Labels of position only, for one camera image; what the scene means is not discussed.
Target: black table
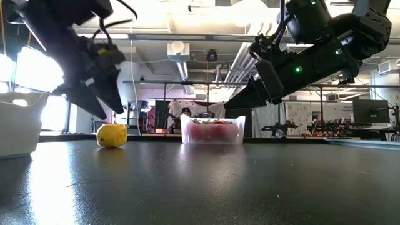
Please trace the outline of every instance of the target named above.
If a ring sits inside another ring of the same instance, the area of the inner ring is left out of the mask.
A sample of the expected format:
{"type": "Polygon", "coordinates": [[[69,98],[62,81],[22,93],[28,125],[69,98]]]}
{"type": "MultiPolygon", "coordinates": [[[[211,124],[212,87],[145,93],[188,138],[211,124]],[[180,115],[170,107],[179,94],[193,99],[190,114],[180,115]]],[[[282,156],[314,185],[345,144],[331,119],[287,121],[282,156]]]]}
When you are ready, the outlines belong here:
{"type": "Polygon", "coordinates": [[[400,151],[40,143],[0,160],[0,224],[399,224],[400,151]]]}

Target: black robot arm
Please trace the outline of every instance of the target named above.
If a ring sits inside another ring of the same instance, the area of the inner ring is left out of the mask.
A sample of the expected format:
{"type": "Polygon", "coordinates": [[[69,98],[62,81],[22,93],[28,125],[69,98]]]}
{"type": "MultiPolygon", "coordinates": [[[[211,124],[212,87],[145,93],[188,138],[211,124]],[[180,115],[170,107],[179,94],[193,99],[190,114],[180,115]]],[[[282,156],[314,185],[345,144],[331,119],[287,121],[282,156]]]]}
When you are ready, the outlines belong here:
{"type": "MultiPolygon", "coordinates": [[[[137,16],[123,1],[117,1],[137,16]]],[[[101,119],[107,116],[98,98],[116,113],[124,112],[117,78],[118,64],[126,59],[106,31],[104,19],[113,13],[109,0],[29,0],[16,6],[15,12],[8,17],[9,22],[19,23],[22,19],[45,53],[64,71],[64,84],[54,94],[65,94],[72,103],[101,119]],[[73,24],[79,26],[95,16],[99,18],[101,31],[108,37],[107,44],[94,43],[94,37],[79,37],[73,29],[73,24]]],[[[132,19],[108,26],[130,21],[132,19]]]]}
{"type": "Polygon", "coordinates": [[[279,104],[282,97],[341,71],[354,78],[362,60],[386,48],[391,22],[386,17],[390,0],[358,0],[351,14],[332,18],[323,0],[292,0],[280,15],[271,37],[260,35],[249,47],[256,58],[257,79],[225,104],[226,109],[279,104]],[[296,44],[312,44],[296,53],[281,51],[279,38],[288,28],[296,44]]]}

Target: metal frame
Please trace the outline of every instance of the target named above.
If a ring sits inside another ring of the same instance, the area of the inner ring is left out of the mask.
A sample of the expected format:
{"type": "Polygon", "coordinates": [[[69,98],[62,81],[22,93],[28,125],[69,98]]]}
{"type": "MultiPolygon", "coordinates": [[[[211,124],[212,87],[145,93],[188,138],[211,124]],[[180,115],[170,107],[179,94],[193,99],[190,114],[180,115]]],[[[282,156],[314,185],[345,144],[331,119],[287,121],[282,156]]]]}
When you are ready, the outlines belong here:
{"type": "MultiPolygon", "coordinates": [[[[231,43],[252,43],[256,36],[237,35],[237,34],[131,34],[119,33],[125,35],[122,40],[130,41],[218,41],[231,43]]],[[[294,44],[291,36],[282,37],[282,44],[294,44]]],[[[400,45],[400,38],[391,38],[389,45],[400,45]]]]}
{"type": "MultiPolygon", "coordinates": [[[[125,84],[132,84],[133,81],[123,81],[125,84]]],[[[209,102],[209,87],[210,85],[227,85],[227,86],[245,86],[247,85],[246,82],[205,82],[205,81],[138,81],[135,82],[136,84],[164,84],[164,105],[165,105],[165,111],[168,110],[168,105],[166,103],[166,86],[167,84],[181,84],[181,85],[207,85],[207,102],[209,102]]],[[[309,85],[308,87],[314,87],[314,88],[319,88],[319,96],[320,100],[283,100],[283,102],[297,102],[297,103],[320,103],[321,104],[321,120],[324,120],[324,103],[340,103],[340,101],[324,101],[323,97],[323,89],[324,88],[395,88],[395,89],[400,89],[400,86],[397,85],[333,85],[333,84],[312,84],[309,85]]],[[[280,118],[280,112],[281,108],[278,105],[278,115],[279,115],[279,122],[281,122],[280,118]]]]}

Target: green led light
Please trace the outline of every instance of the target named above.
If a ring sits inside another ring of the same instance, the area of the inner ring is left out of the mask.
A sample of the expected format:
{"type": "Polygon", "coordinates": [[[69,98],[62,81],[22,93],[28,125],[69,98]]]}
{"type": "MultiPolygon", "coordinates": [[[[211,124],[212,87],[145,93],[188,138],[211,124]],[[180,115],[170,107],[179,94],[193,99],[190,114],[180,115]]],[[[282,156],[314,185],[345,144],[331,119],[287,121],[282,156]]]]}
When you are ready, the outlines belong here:
{"type": "Polygon", "coordinates": [[[342,49],[338,49],[338,50],[335,51],[335,54],[337,54],[337,55],[340,55],[342,53],[343,53],[342,49]]]}
{"type": "Polygon", "coordinates": [[[303,68],[301,66],[295,68],[296,73],[300,73],[301,71],[303,71],[303,68]]]}

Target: yellow lemon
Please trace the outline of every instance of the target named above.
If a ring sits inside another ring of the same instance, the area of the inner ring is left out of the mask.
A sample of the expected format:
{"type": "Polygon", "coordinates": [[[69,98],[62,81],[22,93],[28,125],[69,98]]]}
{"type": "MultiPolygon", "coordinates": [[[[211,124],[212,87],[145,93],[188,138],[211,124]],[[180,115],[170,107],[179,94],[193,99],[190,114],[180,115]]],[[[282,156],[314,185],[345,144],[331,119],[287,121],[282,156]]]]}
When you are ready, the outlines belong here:
{"type": "Polygon", "coordinates": [[[120,147],[127,139],[128,130],[123,124],[103,124],[97,130],[97,144],[101,147],[120,147]]]}

